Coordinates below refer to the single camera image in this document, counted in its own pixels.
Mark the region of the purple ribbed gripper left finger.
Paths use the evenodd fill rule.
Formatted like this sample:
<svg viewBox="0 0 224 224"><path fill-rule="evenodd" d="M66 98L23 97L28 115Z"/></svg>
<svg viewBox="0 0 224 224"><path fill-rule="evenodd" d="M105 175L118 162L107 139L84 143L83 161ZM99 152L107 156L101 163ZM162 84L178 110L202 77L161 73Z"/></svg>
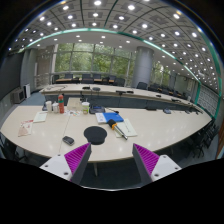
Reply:
<svg viewBox="0 0 224 224"><path fill-rule="evenodd" d="M66 154L57 154L45 162L41 169L79 185L90 155L91 144L87 143Z"/></svg>

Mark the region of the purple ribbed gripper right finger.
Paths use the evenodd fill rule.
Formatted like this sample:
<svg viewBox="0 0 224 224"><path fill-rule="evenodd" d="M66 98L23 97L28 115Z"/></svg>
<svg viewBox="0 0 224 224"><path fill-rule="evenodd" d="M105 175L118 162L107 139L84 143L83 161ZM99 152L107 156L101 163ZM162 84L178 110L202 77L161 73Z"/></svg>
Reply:
<svg viewBox="0 0 224 224"><path fill-rule="evenodd" d="M138 144L133 144L132 154L144 185L181 170L169 156L159 156Z"/></svg>

